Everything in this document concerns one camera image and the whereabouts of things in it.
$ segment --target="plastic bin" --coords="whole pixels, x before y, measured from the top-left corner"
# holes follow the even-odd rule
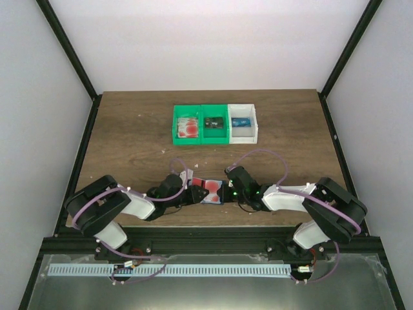
[[[198,119],[198,137],[197,138],[180,138],[178,136],[178,119],[179,118],[197,118]],[[201,144],[203,132],[203,120],[200,105],[176,105],[174,107],[174,120],[172,121],[172,142],[174,145],[197,145]]]
[[[229,104],[228,118],[230,144],[256,144],[258,141],[258,124],[256,108],[253,104]],[[233,127],[232,118],[249,118],[251,127]]]
[[[206,118],[222,118],[222,128],[205,127]],[[201,144],[229,144],[228,105],[201,105]]]

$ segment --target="wood grain surface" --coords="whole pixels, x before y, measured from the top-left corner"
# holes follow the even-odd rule
[[[258,144],[173,146],[174,105],[208,103],[254,103]],[[105,92],[77,189],[110,174],[120,184],[145,192],[167,176],[175,157],[183,159],[197,177],[225,180],[223,169],[256,148],[274,150],[285,158],[289,173],[284,185],[317,182],[322,176],[344,185],[315,90],[214,90]],[[284,173],[282,163],[266,153],[253,154],[242,165],[259,183],[275,183]],[[227,203],[186,206],[152,222],[125,214],[116,220],[139,226],[268,226],[296,225],[309,216],[294,211],[249,214]]]

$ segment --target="red and white card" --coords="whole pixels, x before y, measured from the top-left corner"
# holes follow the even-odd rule
[[[222,181],[217,180],[203,180],[200,178],[192,178],[191,184],[198,185],[204,189],[209,190],[209,194],[204,198],[201,203],[214,203],[217,205],[221,204],[221,198],[218,196],[217,192],[222,186]]]
[[[177,126],[179,138],[198,138],[197,118],[178,118]]]

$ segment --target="black metal frame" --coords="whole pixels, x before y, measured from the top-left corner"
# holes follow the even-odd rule
[[[92,108],[88,117],[88,122],[81,140],[81,145],[77,153],[74,168],[70,176],[65,198],[73,194],[79,174],[85,158],[88,142],[102,95],[97,95],[91,84],[73,46],[70,44],[63,27],[61,26],[53,8],[48,0],[36,0],[43,11],[52,30],[58,38],[61,46],[66,52],[70,62],[77,72],[80,80],[92,99]],[[326,85],[319,98],[325,119],[332,137],[337,158],[343,173],[348,191],[356,196],[356,189],[345,161],[343,150],[334,128],[334,124],[328,109],[327,97],[337,81],[340,73],[350,59],[361,36],[367,29],[382,0],[370,0],[356,28],[354,29],[348,43],[346,44],[340,58],[337,61]],[[46,254],[94,254],[96,253],[96,241],[93,238],[84,238],[75,229],[66,227],[67,212],[62,206],[57,225],[54,230],[54,237],[45,238],[40,248],[39,255],[30,276],[25,294],[21,301],[20,309],[26,309],[29,305],[30,297],[34,288],[37,275],[39,273],[41,261]],[[152,254],[257,254],[267,253],[269,260],[279,260],[277,252],[267,252],[268,243],[271,240],[285,240],[294,232],[293,227],[210,227],[210,228],[142,228],[127,227],[125,231],[131,240],[139,241],[151,245]],[[369,236],[367,225],[362,223],[363,234],[355,236],[348,245],[340,245],[342,253],[377,254],[382,265],[387,268],[387,282],[392,292],[393,299],[398,309],[404,309],[403,301],[399,294],[390,265],[388,264],[385,250],[379,237]],[[323,244],[326,253],[334,253],[335,248],[331,243]],[[286,264],[296,264],[299,259],[284,260]]]

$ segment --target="blue object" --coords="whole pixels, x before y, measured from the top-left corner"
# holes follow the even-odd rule
[[[251,127],[251,119],[249,118],[231,118],[233,127]]]

